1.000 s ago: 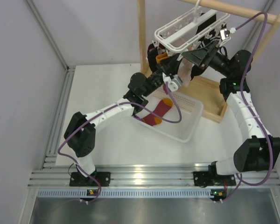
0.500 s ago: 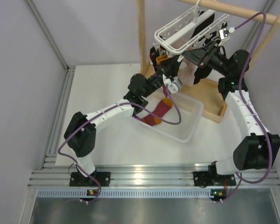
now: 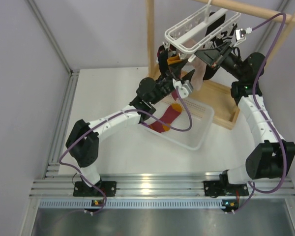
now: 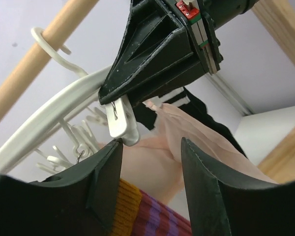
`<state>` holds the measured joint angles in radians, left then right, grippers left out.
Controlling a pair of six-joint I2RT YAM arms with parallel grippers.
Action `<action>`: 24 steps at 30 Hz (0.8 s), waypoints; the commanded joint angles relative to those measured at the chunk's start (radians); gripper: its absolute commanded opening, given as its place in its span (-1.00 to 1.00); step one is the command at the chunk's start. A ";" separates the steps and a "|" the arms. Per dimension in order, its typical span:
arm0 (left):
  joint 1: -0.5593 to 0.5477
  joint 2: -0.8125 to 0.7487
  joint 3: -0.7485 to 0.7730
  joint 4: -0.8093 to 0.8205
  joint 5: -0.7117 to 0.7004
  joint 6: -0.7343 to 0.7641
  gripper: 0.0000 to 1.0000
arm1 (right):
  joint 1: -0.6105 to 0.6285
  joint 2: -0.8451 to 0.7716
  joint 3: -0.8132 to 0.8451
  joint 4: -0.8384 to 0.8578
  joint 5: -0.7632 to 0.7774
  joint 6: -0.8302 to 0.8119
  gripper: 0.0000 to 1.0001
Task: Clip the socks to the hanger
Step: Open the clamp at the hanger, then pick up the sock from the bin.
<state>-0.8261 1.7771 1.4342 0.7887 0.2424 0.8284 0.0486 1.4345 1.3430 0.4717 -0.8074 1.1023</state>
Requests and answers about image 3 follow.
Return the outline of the navy santa sock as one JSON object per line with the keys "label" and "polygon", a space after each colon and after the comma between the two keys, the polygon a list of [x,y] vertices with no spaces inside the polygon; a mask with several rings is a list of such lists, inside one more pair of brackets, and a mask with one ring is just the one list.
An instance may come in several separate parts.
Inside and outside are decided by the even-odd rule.
{"label": "navy santa sock", "polygon": [[165,49],[165,47],[162,45],[158,48],[157,51],[157,61],[158,61],[158,65],[159,65],[159,71],[162,75],[162,77],[166,77],[167,76],[167,72],[169,71],[169,66],[168,66],[168,59],[171,57],[172,55],[172,50],[169,49]]}

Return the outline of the white plastic clip hanger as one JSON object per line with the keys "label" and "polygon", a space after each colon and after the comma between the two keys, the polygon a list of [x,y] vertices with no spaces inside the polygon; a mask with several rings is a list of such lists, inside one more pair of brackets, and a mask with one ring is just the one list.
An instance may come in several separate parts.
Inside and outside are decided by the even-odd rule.
{"label": "white plastic clip hanger", "polygon": [[[225,21],[206,34],[208,27],[223,16],[226,17]],[[175,47],[181,59],[192,62],[196,57],[196,51],[210,48],[211,40],[216,36],[220,37],[221,32],[236,24],[240,17],[241,13],[214,6],[210,0],[205,6],[167,29],[164,33],[163,46],[166,50],[170,46]]]}

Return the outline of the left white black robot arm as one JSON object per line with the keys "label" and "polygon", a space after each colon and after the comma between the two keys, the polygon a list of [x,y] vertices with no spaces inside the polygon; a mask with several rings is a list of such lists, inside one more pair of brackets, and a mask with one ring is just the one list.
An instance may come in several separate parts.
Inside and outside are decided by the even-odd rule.
{"label": "left white black robot arm", "polygon": [[75,170],[80,175],[85,191],[90,195],[106,195],[95,164],[100,143],[123,128],[143,124],[149,118],[155,118],[154,105],[173,92],[179,100],[192,93],[191,80],[195,70],[183,74],[182,68],[185,64],[186,61],[183,60],[169,65],[157,80],[143,78],[136,90],[136,97],[120,111],[90,122],[81,119],[74,124],[65,143],[67,149],[64,155],[70,154],[77,162]]}

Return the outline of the maroon orange sock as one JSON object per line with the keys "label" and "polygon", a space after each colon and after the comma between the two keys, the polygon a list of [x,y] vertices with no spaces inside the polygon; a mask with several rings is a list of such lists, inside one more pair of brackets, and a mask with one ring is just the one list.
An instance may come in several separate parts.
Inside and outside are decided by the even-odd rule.
{"label": "maroon orange sock", "polygon": [[[167,64],[168,64],[169,71],[171,72],[171,64],[176,64],[176,63],[180,63],[180,62],[182,62],[182,59],[180,59],[179,55],[172,56],[172,57],[168,58],[167,59]],[[174,73],[171,72],[171,74],[176,76],[175,80],[180,80],[181,79],[181,73],[180,74],[174,74]]]}

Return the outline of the maroon purple sock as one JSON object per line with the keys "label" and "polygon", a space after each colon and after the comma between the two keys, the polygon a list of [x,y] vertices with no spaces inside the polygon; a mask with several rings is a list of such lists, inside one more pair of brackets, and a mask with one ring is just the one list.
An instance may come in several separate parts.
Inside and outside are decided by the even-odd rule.
{"label": "maroon purple sock", "polygon": [[[178,103],[171,104],[160,118],[167,125],[171,125],[173,121],[182,113],[182,107]],[[143,126],[150,128],[158,133],[163,133],[170,130],[170,127],[155,121],[152,124],[143,123]]]}

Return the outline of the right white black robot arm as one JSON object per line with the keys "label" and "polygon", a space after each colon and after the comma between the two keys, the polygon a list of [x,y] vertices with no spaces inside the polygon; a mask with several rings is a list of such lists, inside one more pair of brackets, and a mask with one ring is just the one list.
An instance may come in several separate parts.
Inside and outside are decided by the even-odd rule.
{"label": "right white black robot arm", "polygon": [[232,83],[231,97],[246,118],[255,144],[244,164],[220,174],[219,188],[225,195],[231,195],[238,187],[254,180],[279,178],[279,184],[272,190],[275,192],[290,170],[295,144],[279,134],[264,105],[259,77],[264,73],[265,56],[255,52],[242,60],[234,50],[235,47],[226,42],[215,49],[195,53],[211,69],[223,68],[237,79]]}

